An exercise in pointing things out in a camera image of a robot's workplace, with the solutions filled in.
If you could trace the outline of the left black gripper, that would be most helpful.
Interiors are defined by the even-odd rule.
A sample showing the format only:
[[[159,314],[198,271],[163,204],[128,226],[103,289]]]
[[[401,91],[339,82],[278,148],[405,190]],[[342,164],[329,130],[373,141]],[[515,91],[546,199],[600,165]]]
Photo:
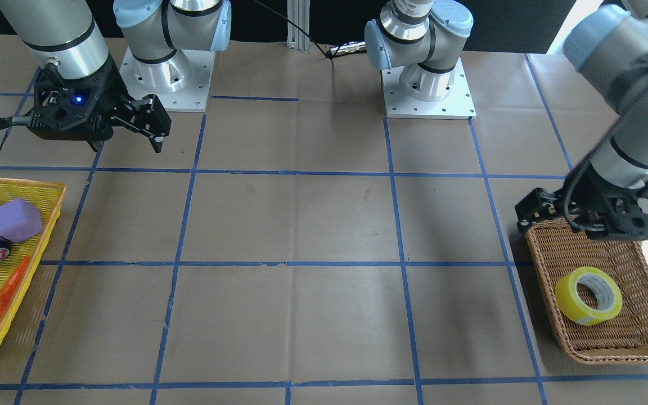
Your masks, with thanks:
[[[515,205],[516,226],[564,217],[574,232],[602,241],[648,240],[648,180],[639,188],[606,181],[588,161],[581,161],[556,192],[535,188]]]

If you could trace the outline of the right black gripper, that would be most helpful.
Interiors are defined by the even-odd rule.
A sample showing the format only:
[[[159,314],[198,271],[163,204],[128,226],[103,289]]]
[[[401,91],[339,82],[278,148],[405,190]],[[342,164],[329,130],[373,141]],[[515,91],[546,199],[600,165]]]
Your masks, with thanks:
[[[44,140],[87,142],[97,153],[119,126],[145,136],[155,153],[162,152],[172,119],[158,95],[133,100],[111,55],[80,79],[64,79],[62,65],[47,62],[39,73],[29,131]]]

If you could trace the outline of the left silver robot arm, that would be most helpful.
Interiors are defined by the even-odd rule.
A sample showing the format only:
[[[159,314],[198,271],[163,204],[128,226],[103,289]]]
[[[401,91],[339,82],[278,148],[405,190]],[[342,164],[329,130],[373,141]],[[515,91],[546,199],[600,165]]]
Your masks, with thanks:
[[[471,28],[473,15],[455,1],[389,1],[364,41],[377,70],[404,69],[407,95],[438,102]],[[619,118],[560,190],[535,188],[515,205],[517,228],[561,217],[592,240],[648,240],[648,1],[602,5],[562,51]]]

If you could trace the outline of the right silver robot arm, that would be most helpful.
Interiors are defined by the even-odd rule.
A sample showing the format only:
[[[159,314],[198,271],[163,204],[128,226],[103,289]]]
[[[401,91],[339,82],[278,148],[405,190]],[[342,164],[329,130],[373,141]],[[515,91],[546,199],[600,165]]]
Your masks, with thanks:
[[[38,62],[28,113],[0,118],[0,131],[25,126],[50,141],[82,141],[99,152],[116,127],[147,138],[160,153],[169,136],[173,95],[198,89],[192,53],[224,51],[229,1],[115,1],[132,72],[116,67],[85,1],[0,1],[8,23]]]

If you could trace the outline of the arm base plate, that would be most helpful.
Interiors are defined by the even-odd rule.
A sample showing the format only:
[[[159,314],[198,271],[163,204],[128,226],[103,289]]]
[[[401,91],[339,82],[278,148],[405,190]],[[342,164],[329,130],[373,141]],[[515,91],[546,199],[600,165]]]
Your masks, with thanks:
[[[211,51],[180,49],[169,61],[144,64],[128,48],[119,74],[136,99],[155,94],[167,112],[205,113],[215,56]]]
[[[461,59],[452,71],[434,74],[417,65],[381,71],[389,118],[473,120],[478,117]]]

